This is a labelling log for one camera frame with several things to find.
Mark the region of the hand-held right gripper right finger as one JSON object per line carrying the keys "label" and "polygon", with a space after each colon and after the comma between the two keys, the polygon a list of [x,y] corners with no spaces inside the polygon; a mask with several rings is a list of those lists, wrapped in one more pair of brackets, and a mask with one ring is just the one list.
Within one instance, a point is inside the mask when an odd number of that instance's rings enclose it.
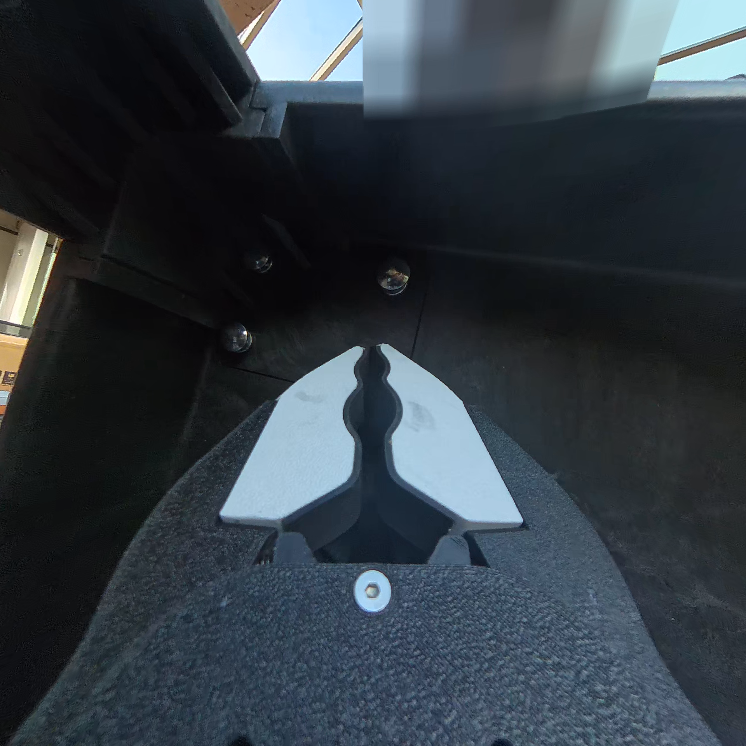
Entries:
{"label": "hand-held right gripper right finger", "polygon": [[391,345],[377,351],[396,412],[384,441],[392,480],[458,533],[521,527],[524,518],[462,400]]}

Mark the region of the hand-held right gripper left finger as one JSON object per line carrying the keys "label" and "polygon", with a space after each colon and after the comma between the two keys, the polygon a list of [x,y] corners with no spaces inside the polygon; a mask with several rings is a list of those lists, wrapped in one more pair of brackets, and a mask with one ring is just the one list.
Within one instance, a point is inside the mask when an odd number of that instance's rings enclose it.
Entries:
{"label": "hand-held right gripper left finger", "polygon": [[279,396],[219,511],[223,523],[291,530],[354,485],[361,446],[349,410],[362,393],[364,351],[352,347]]}

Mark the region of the black textured holder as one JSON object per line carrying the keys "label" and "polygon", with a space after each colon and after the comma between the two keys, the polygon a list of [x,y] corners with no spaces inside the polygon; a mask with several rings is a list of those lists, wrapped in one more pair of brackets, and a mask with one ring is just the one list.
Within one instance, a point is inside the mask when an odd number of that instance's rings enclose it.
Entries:
{"label": "black textured holder", "polygon": [[[2,744],[744,744],[744,81],[470,87],[372,117],[219,2],[2,2],[2,209],[62,239],[2,421]],[[379,344],[521,527],[392,480]],[[223,523],[354,346],[354,485]]]}

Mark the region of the white pillar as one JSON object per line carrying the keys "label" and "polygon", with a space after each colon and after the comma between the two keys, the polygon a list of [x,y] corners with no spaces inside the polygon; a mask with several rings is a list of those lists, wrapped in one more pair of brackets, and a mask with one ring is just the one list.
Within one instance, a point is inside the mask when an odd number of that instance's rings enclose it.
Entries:
{"label": "white pillar", "polygon": [[1,321],[23,324],[49,234],[22,221],[2,286]]}

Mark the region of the wooden roof beam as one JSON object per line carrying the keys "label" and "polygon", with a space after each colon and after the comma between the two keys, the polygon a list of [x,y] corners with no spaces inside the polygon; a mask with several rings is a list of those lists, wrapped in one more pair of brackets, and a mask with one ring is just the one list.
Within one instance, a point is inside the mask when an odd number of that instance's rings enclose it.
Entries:
{"label": "wooden roof beam", "polygon": [[683,48],[676,49],[674,51],[669,51],[667,53],[664,53],[659,58],[657,65],[663,66],[663,65],[672,63],[674,61],[682,60],[684,58],[689,58],[691,56],[694,56],[695,54],[699,54],[704,51],[709,51],[709,50],[716,49],[716,48],[722,47],[724,45],[727,45],[733,42],[743,40],[745,38],[745,34],[746,34],[746,28],[745,26],[743,26],[741,28],[737,28],[735,30],[720,34],[708,40],[696,42],[694,44],[687,45]]}
{"label": "wooden roof beam", "polygon": [[238,41],[247,50],[281,1],[219,1]]}
{"label": "wooden roof beam", "polygon": [[334,50],[331,51],[319,68],[314,71],[313,75],[310,77],[310,82],[327,80],[331,73],[333,73],[340,63],[347,58],[349,53],[357,46],[362,38],[363,19],[360,18]]}

